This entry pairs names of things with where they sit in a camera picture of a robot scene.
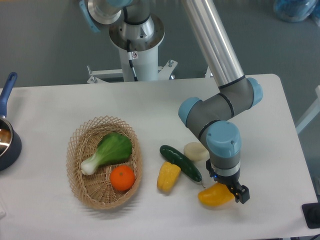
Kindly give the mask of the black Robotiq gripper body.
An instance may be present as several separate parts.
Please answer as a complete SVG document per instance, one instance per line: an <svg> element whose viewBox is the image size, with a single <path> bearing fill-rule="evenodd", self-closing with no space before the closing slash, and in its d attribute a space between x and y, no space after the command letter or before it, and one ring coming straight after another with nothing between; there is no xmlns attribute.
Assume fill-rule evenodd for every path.
<svg viewBox="0 0 320 240"><path fill-rule="evenodd" d="M240 188L239 177L240 177L240 170L238 170L235 174L230 176L222 176L217 174L213 169L209 172L210 177L213 178L214 181L226 185L227 188L232 192L235 193L236 190Z"/></svg>

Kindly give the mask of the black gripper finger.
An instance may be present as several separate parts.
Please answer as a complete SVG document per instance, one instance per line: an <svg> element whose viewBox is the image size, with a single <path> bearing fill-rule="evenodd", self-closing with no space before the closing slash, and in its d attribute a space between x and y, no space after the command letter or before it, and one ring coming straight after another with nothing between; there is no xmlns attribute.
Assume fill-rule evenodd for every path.
<svg viewBox="0 0 320 240"><path fill-rule="evenodd" d="M234 195L236 203L244 204L250 199L249 188L240 183L236 183L231 187L231 193Z"/></svg>
<svg viewBox="0 0 320 240"><path fill-rule="evenodd" d="M209 175L212 175L213 174L213 168L212 168L212 165L211 165L211 161L209 159L205 162L205 167L206 167L207 171L209 172Z"/></svg>

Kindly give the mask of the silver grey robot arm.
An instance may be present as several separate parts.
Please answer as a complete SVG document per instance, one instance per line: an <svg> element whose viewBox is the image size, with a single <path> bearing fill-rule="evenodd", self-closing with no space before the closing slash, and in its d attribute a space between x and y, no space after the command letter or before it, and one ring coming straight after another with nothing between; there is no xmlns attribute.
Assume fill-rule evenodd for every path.
<svg viewBox="0 0 320 240"><path fill-rule="evenodd" d="M160 79L164 70L158 67L158 46L165 29L151 13L148 0L81 0L79 6L93 32L99 32L99 24L109 27L124 81ZM214 3L185 0L183 6L219 92L207 100L188 98L178 116L208 150L209 175L225 185L236 202L245 203L250 192L239 183L242 140L230 119L259 103L263 90L254 78L245 76Z"/></svg>

